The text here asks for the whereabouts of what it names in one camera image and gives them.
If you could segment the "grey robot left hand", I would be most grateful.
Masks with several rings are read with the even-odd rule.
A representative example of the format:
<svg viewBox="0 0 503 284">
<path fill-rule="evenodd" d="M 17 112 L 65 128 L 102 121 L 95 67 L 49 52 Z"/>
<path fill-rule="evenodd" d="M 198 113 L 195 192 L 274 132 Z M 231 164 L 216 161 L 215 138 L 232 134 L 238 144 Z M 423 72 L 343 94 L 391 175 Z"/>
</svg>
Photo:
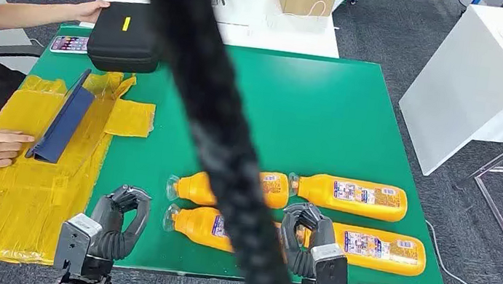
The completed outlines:
<svg viewBox="0 0 503 284">
<path fill-rule="evenodd" d="M 150 202 L 150 196 L 143 189 L 129 185 L 120 186 L 110 194 L 100 197 L 90 218 L 101 225 L 105 233 L 120 232 L 127 239 L 136 239 L 148 220 Z M 129 212 L 134 212 L 134 217 L 122 231 L 124 215 Z"/>
</svg>

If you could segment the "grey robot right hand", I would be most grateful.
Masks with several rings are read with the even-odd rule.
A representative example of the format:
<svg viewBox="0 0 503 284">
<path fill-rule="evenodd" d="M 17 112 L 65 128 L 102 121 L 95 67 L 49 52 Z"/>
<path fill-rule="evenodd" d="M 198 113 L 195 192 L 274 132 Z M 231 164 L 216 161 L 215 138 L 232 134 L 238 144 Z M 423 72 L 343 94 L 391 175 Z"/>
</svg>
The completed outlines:
<svg viewBox="0 0 503 284">
<path fill-rule="evenodd" d="M 333 222 L 312 203 L 293 203 L 284 209 L 283 215 L 280 236 L 287 256 L 297 253 L 304 246 L 304 242 L 297 236 L 298 226 L 304 226 L 310 231 L 310 248 L 336 242 Z"/>
</svg>

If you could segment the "person's left hand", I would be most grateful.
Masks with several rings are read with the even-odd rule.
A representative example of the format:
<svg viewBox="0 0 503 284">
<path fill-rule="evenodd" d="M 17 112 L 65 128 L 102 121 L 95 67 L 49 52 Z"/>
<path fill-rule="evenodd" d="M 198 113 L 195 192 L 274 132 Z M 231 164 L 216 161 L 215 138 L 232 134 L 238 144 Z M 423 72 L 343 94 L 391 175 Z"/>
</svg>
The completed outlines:
<svg viewBox="0 0 503 284">
<path fill-rule="evenodd" d="M 72 4 L 70 19 L 84 23 L 96 23 L 101 10 L 108 8 L 110 4 L 110 2 L 102 0 L 89 1 L 75 5 Z"/>
</svg>

